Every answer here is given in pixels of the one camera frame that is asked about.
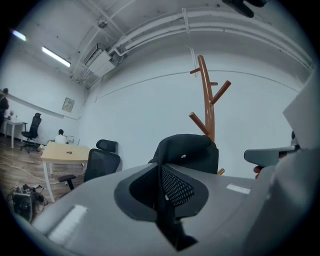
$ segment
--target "wooden desk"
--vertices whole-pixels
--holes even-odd
[[[23,126],[24,123],[21,122],[20,120],[17,120],[15,118],[13,118],[12,120],[9,119],[4,119],[4,136],[7,137],[7,128],[8,128],[8,124],[12,125],[12,129],[11,129],[11,148],[14,148],[14,139],[15,139],[15,127],[16,126]]]
[[[52,194],[47,163],[49,163],[50,174],[53,175],[52,164],[83,164],[83,171],[87,167],[88,157],[90,149],[87,146],[78,146],[78,145],[68,145],[68,144],[59,144],[52,141],[49,141],[41,159],[43,161],[43,172],[45,183],[49,191],[51,201],[54,203],[55,198]]]

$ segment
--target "white label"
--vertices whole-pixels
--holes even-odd
[[[251,191],[250,188],[246,188],[246,187],[242,187],[242,186],[237,186],[237,185],[234,185],[234,184],[229,184],[228,186],[226,186],[226,188],[228,190],[233,190],[233,191],[236,191],[236,192],[239,192],[239,193],[243,193],[243,194],[246,194],[248,195]]]
[[[88,208],[76,204],[47,237],[58,245],[65,245],[72,239],[76,228],[80,226],[87,212]]]

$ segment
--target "chair armrest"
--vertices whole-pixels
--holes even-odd
[[[76,176],[74,176],[74,175],[65,175],[65,176],[61,176],[61,177],[59,177],[58,178],[58,181],[59,182],[66,182],[66,181],[70,181],[70,180],[73,180],[73,179],[75,179],[76,178]]]
[[[27,131],[27,122],[23,122],[23,124],[24,124],[24,131],[26,132]]]

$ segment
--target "chair headrest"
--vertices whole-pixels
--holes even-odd
[[[118,142],[116,141],[100,139],[95,146],[100,150],[115,153],[117,144]]]

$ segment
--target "wooden floor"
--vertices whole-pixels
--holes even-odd
[[[41,155],[38,152],[31,149],[28,153],[25,149],[20,151],[20,147],[23,145],[18,140],[14,141],[14,148],[11,148],[11,138],[0,137],[0,188],[4,198],[12,188],[27,184],[28,186],[41,185],[44,189],[42,194],[48,200],[49,205],[51,199],[46,186],[44,169],[41,161]],[[14,168],[18,167],[32,174],[35,177],[39,177],[39,180],[26,172]],[[53,164],[53,175],[49,174],[51,189],[55,200],[59,200],[60,196],[70,191],[69,186],[65,183],[59,183],[58,177],[63,175],[79,175],[83,173],[83,167],[81,164]],[[84,180],[84,174],[77,176],[72,180],[74,187],[81,185]]]

